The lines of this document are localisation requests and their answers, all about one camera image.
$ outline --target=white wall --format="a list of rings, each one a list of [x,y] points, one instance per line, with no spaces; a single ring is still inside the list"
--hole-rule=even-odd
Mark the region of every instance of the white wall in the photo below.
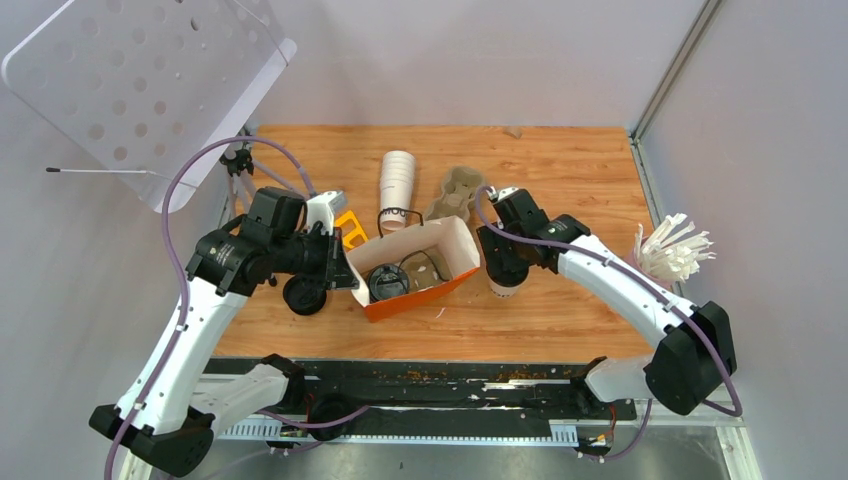
[[[271,0],[267,123],[635,125],[702,0]]]
[[[63,2],[7,2],[0,58]],[[102,478],[88,427],[140,371],[177,287],[159,216],[0,83],[0,478]],[[220,216],[223,173],[174,216],[183,259]]]
[[[712,232],[766,478],[845,478],[848,3],[725,2],[645,139],[666,213]]]

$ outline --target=stacked paper cup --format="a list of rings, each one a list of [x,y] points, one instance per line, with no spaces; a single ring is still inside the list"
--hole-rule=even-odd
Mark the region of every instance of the stacked paper cup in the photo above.
[[[412,187],[415,183],[415,157],[408,152],[393,150],[383,155],[380,175],[380,210],[395,208],[380,217],[380,226],[386,230],[400,230],[406,226]]]

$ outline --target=wooden tabletop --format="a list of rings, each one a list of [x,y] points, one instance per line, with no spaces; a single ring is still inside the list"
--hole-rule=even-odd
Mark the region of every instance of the wooden tabletop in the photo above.
[[[316,189],[344,190],[369,236],[377,235],[380,161],[389,150],[416,156],[413,209],[424,211],[454,165],[467,165],[498,188],[526,188],[553,218],[568,213],[614,252],[633,245],[650,217],[625,131],[620,128],[523,128],[520,139],[496,127],[271,126],[301,161]],[[275,150],[256,145],[255,158],[292,183],[300,178]],[[256,172],[257,186],[273,185]],[[492,215],[491,207],[487,211]],[[481,225],[472,217],[471,228]],[[331,292],[311,317],[293,314],[282,282],[257,288],[233,320],[218,355],[291,358],[586,362],[649,353],[624,320],[587,290],[539,268],[509,299],[490,293],[481,269],[453,293],[425,307],[369,323],[349,292]]]

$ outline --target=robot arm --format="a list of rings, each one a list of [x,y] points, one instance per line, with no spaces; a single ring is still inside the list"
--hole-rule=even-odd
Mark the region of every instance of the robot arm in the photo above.
[[[219,433],[269,405],[296,407],[303,399],[303,369],[278,355],[213,391],[193,396],[194,386],[230,321],[259,283],[272,274],[290,273],[313,299],[328,289],[355,288],[361,280],[342,249],[334,215],[345,205],[342,192],[327,192],[308,202],[277,188],[260,189],[250,211],[198,241],[189,261],[188,314],[184,305],[171,320],[144,369],[115,405],[97,407],[89,425],[115,438],[128,413],[138,413],[121,443],[147,463],[182,477],[205,457]],[[298,218],[311,228],[300,231]],[[238,234],[230,233],[240,225]],[[165,369],[156,377],[143,405],[135,405],[143,385],[181,329]]]
[[[597,295],[656,349],[653,356],[626,360],[599,359],[585,377],[586,386],[602,402],[622,398],[656,398],[671,411],[689,414],[721,384],[721,375],[691,328],[673,312],[689,313],[719,352],[728,372],[736,370],[736,357],[727,313],[708,302],[703,306],[674,295],[654,284],[613,254],[588,227],[569,215],[550,220],[523,189],[507,188],[490,196],[505,232],[525,238],[549,240],[595,252],[603,261],[577,250],[513,242],[487,227],[477,230],[486,271],[505,287],[523,281],[533,265],[576,281]],[[632,275],[661,292],[659,302],[631,275],[609,264],[616,262]]]

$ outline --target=bundle of straws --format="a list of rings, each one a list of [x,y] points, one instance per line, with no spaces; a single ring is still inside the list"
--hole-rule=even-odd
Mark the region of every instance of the bundle of straws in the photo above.
[[[639,224],[633,258],[643,272],[666,282],[685,282],[701,268],[698,262],[716,258],[715,253],[706,251],[713,244],[707,239],[710,232],[683,238],[695,231],[694,222],[671,234],[684,220],[686,215],[683,213],[666,216],[644,241],[642,224]]]

